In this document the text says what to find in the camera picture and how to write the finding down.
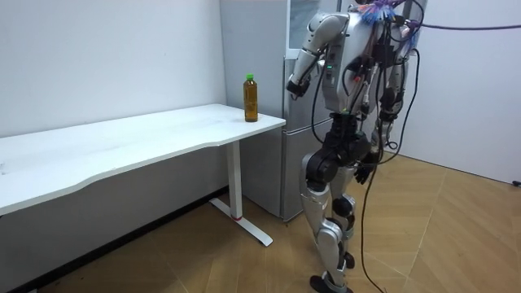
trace black cable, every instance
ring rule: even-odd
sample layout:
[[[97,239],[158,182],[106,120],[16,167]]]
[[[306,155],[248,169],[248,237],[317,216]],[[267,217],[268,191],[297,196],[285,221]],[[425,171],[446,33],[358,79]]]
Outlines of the black cable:
[[[503,26],[496,26],[496,27],[475,27],[475,28],[469,28],[469,27],[449,27],[449,26],[437,25],[437,24],[421,24],[421,26],[426,27],[426,28],[455,30],[455,31],[490,31],[490,30],[503,30],[503,29],[517,29],[517,28],[521,28],[521,24],[503,25]]]
[[[414,31],[409,35],[408,38],[405,38],[403,40],[397,40],[395,39],[392,35],[391,35],[391,39],[394,41],[394,42],[399,42],[399,43],[402,43],[402,42],[408,42],[410,41],[417,33],[418,31],[420,30],[420,28],[422,27],[423,25],[423,20],[425,19],[425,9],[423,8],[423,6],[417,1],[417,0],[411,0],[414,4],[416,4],[416,6],[418,6],[418,8],[420,9],[420,11],[422,12],[422,18],[420,20],[414,20],[416,23],[419,24],[419,26],[417,28],[414,29]]]
[[[400,84],[400,92],[403,93],[405,91],[405,79],[407,78],[407,69],[406,69],[406,66],[405,66],[405,61],[401,63],[401,84]],[[402,103],[401,103],[401,107],[400,109],[398,110],[398,112],[401,112],[401,109],[404,107],[404,104],[403,104],[403,97],[402,97]],[[385,142],[385,145],[386,147],[389,147],[391,150],[395,151],[396,149],[398,149],[398,143],[396,142],[390,142],[389,141],[389,138],[391,136],[391,127],[389,127],[387,129],[387,133],[386,133],[386,142]]]
[[[317,134],[317,130],[315,130],[315,107],[317,106],[317,98],[318,91],[320,90],[320,84],[322,83],[322,78],[324,78],[324,72],[326,72],[327,61],[324,61],[324,66],[322,67],[322,72],[320,72],[320,77],[318,78],[317,88],[315,89],[315,96],[313,97],[313,105],[311,107],[311,131],[313,132],[313,136],[320,142],[324,143]]]
[[[378,289],[381,293],[387,293],[386,291],[383,291],[382,288],[380,288],[374,281],[369,277],[369,274],[367,273],[366,269],[366,261],[364,257],[364,219],[366,218],[366,206],[367,206],[367,198],[369,196],[369,192],[371,190],[371,187],[373,185],[374,175],[376,174],[376,169],[378,166],[374,166],[374,171],[371,174],[371,178],[369,179],[369,185],[367,186],[366,194],[364,195],[364,203],[361,208],[361,237],[360,237],[360,253],[361,253],[361,268],[364,271],[364,274],[366,278],[369,280],[373,286]]]
[[[349,96],[348,87],[345,85],[345,73],[348,71],[349,66],[346,65],[344,70],[342,71],[342,87],[344,88],[344,92],[347,96]]]
[[[379,117],[379,109],[378,109],[378,104],[379,104],[379,83],[380,83],[380,80],[381,80],[381,77],[382,77],[382,72],[380,71],[379,73],[379,78],[378,78],[378,81],[377,81],[377,90],[376,90],[376,93],[374,95],[374,99],[376,100],[376,106],[377,106],[377,109],[376,109],[376,115],[377,117]],[[383,141],[382,141],[382,126],[383,126],[383,121],[381,119],[377,119],[377,123],[378,124],[378,136],[380,137],[379,139],[379,153],[378,153],[378,160],[381,161],[382,158],[383,158]],[[382,290],[382,288],[380,288],[380,286],[378,286],[374,281],[373,279],[369,276],[369,274],[367,273],[367,268],[366,268],[366,258],[364,256],[364,223],[365,223],[365,218],[366,218],[366,207],[367,207],[367,199],[369,197],[369,192],[371,190],[371,187],[373,185],[373,181],[374,181],[374,176],[376,175],[376,171],[378,169],[378,165],[375,165],[374,166],[374,169],[373,169],[373,173],[371,174],[371,178],[369,179],[369,185],[367,186],[367,190],[366,190],[366,194],[364,195],[364,203],[362,205],[362,209],[361,209],[361,239],[360,239],[360,258],[361,258],[361,268],[362,270],[364,271],[364,274],[367,278],[367,280],[369,280],[369,282],[376,288],[378,289],[378,291],[380,291],[380,293],[387,293],[387,291],[384,291]]]
[[[407,108],[407,113],[405,114],[405,118],[404,118],[404,124],[401,126],[400,142],[398,142],[398,149],[396,150],[396,153],[394,153],[389,159],[384,160],[383,162],[378,162],[377,164],[359,163],[358,166],[347,166],[348,168],[365,168],[365,167],[370,167],[370,166],[376,167],[378,165],[388,163],[389,161],[396,158],[400,154],[400,150],[401,150],[401,147],[403,145],[403,140],[404,140],[405,126],[407,125],[410,110],[412,109],[414,100],[416,99],[416,95],[418,94],[418,82],[419,82],[421,56],[420,56],[420,51],[418,49],[414,48],[414,49],[412,49],[412,51],[416,52],[416,57],[418,58],[418,63],[416,64],[416,77],[414,80],[414,94],[413,94],[413,98],[410,101],[409,108]]]
[[[365,87],[366,87],[366,83],[365,83],[365,82],[362,82],[361,85],[360,85],[360,89],[357,91],[357,95],[356,95],[355,98],[352,100],[352,102],[351,102],[351,106],[349,106],[349,113],[350,113],[350,114],[352,113],[352,110],[353,110],[353,108],[355,107],[355,104],[357,103],[358,98],[360,97],[360,94],[361,94],[361,92],[364,90]]]

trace white desk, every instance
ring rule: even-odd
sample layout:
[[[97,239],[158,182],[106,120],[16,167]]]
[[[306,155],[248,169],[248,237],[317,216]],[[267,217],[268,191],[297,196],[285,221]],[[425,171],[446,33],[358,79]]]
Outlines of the white desk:
[[[247,123],[243,110],[213,104],[0,138],[0,215],[176,155],[226,144],[231,208],[219,199],[211,203],[268,246],[273,240],[243,218],[239,140],[285,124],[261,114],[256,123]]]

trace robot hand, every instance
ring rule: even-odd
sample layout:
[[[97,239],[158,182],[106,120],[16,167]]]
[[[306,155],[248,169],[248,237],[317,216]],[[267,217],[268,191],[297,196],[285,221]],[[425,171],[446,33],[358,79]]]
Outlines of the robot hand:
[[[355,179],[358,183],[364,185],[371,175],[371,173],[374,171],[374,168],[376,167],[376,164],[379,161],[379,154],[370,152],[367,154],[367,156],[361,161],[362,166],[366,164],[366,166],[357,169],[355,172]]]

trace brown liquid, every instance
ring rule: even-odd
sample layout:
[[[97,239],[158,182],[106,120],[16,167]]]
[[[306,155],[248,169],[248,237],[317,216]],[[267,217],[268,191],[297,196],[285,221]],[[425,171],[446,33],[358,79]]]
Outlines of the brown liquid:
[[[257,115],[257,83],[253,80],[244,82],[244,118],[246,122],[256,122]]]

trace baseboard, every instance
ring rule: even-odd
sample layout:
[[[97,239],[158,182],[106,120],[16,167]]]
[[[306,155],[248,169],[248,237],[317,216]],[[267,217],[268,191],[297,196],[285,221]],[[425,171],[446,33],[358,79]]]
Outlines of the baseboard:
[[[229,187],[223,187],[220,190],[216,190],[209,195],[204,196],[201,199],[197,199],[193,203],[186,205],[185,207],[179,208],[178,210],[169,213],[166,216],[162,216],[161,218],[148,223],[142,227],[137,228],[136,230],[119,237],[116,240],[113,240],[99,248],[94,249],[93,251],[76,258],[68,262],[65,265],[58,267],[57,269],[51,270],[49,273],[45,273],[42,276],[33,279],[32,281],[26,282],[24,285],[18,286],[15,289],[8,291],[7,293],[27,293],[37,288],[42,288],[46,285],[51,284],[52,282],[60,279],[61,277],[71,273],[80,267],[89,264],[90,262],[97,260],[98,258],[105,256],[107,253],[111,251],[115,251],[117,248],[124,246],[126,243],[129,243],[144,234],[151,232],[164,224],[169,223],[170,221],[190,212],[204,204],[206,204],[210,199],[214,199],[217,196],[224,195],[228,192]]]

